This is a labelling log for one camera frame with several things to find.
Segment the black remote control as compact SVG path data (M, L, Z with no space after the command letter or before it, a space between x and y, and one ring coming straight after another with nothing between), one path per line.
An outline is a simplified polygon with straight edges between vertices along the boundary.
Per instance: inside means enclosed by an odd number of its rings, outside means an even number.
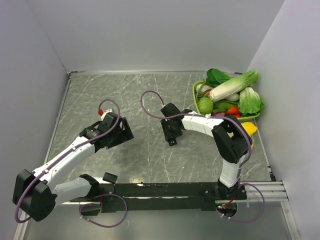
M102 180L107 183L115 184L117 182L118 176L109 172L105 172Z

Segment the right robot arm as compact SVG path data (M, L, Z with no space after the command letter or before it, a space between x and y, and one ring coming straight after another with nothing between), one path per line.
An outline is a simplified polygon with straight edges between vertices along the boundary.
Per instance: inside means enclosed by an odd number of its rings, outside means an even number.
M242 163L251 149L252 140L236 117L213 118L200 115L190 109L180 111L173 103L161 109L164 119L160 121L165 140L170 146L183 131L195 131L212 137L223 158L218 179L218 193L230 199L239 187Z

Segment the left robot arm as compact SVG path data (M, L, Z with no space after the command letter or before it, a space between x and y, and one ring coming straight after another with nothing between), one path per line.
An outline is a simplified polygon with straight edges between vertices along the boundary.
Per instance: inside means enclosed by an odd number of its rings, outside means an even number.
M73 181L59 181L81 161L99 150L110 149L134 138L126 118L107 111L101 119L84 128L79 136L61 153L44 165L16 177L12 202L30 218L39 222L55 207L77 198L95 200L99 195L99 182L88 174Z

